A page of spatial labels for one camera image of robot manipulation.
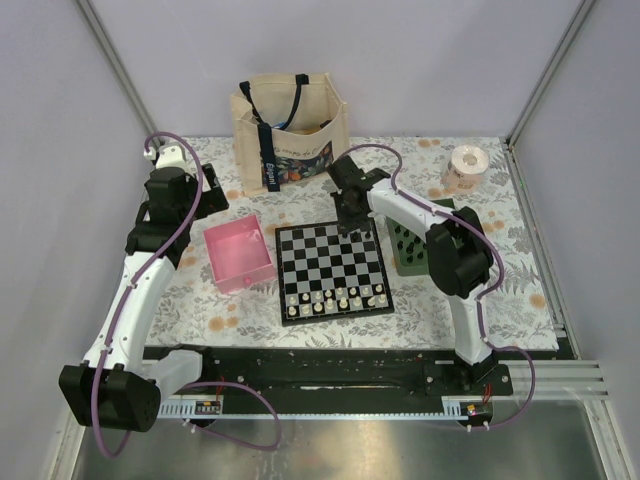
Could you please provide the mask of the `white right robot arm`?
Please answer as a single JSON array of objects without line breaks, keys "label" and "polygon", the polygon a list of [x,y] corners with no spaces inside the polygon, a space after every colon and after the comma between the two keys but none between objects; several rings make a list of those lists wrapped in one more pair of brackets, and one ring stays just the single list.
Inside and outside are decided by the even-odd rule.
[{"label": "white right robot arm", "polygon": [[455,334],[450,383],[475,396],[491,382],[497,367],[486,333],[481,299],[490,288],[490,269],[497,255],[481,230],[476,212],[454,210],[399,188],[396,174],[380,168],[368,172],[345,155],[328,167],[337,191],[332,194],[339,231],[364,226],[372,214],[383,215],[425,243],[428,274],[446,295]]}]

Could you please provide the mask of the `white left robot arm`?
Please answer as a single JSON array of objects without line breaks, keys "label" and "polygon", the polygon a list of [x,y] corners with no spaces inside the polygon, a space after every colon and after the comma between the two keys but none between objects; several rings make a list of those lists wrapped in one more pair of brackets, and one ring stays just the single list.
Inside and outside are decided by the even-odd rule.
[{"label": "white left robot arm", "polygon": [[145,342],[160,300],[189,246],[194,221],[228,209],[215,170],[191,173],[186,147],[173,141],[149,149],[154,162],[134,228],[127,236],[121,280],[104,324],[78,365],[66,365],[59,386],[85,427],[146,432],[163,401],[185,385],[196,395],[216,386],[201,354],[174,350],[152,365]]}]

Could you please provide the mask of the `green plastic tray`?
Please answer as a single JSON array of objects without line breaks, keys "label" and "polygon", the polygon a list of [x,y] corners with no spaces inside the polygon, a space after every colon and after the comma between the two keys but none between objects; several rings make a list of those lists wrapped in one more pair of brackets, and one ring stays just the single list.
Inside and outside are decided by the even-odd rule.
[{"label": "green plastic tray", "polygon": [[390,218],[386,219],[386,226],[397,273],[402,277],[429,275],[424,240]]}]

